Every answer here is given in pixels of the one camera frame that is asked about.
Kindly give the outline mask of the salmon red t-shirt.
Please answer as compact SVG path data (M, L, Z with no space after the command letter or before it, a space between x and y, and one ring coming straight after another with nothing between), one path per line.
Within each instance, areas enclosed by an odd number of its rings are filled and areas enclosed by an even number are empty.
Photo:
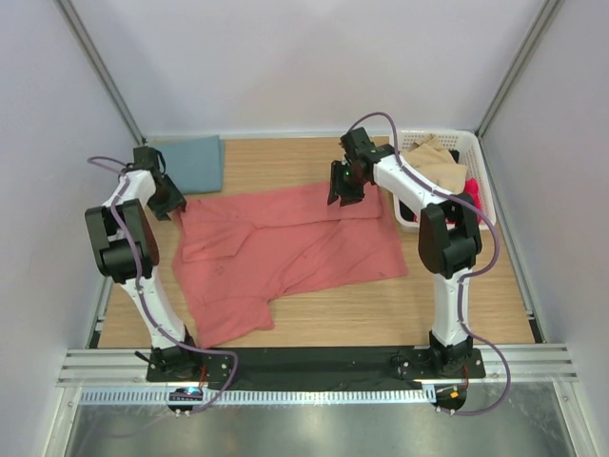
M386 197L330 205L326 183L192 200L175 217L173 271L198 341L212 348L275 324L270 301L405 276Z

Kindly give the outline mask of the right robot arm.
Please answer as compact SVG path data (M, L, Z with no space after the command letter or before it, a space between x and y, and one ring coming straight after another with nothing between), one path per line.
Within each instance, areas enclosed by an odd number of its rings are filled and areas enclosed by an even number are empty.
M459 372L473 354L473 337L463 328L468 298L467 274L481 252L473 200L450 195L406 164L390 144L375 145L364 128L340 140L344 158L330 168L329 205L357 204L368 183L394 194L417 214L418 253L434 275L434 322L429 332L428 364L441 377Z

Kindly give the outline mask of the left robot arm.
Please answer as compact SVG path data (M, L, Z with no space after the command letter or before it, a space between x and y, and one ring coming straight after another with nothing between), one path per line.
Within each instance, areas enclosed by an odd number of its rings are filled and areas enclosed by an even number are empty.
M159 276L160 252L146 210L159 221L183 211L187 201L166 172L162 152L150 146L133 150L133 160L94 156L92 165L118 175L105 203L87 209L85 222L100 273L120 286L137 307L150 336L149 381L194 379L202 367L194 340L172 308Z

